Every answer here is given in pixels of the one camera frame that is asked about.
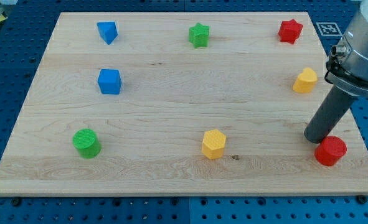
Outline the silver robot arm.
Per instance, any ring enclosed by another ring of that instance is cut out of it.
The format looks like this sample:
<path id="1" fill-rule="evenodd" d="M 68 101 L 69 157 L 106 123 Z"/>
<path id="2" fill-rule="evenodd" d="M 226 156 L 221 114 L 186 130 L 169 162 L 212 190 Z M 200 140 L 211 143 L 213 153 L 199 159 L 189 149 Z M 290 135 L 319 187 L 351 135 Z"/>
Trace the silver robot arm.
<path id="1" fill-rule="evenodd" d="M 363 0 L 328 58 L 327 82 L 351 95 L 368 97 L 368 0 Z"/>

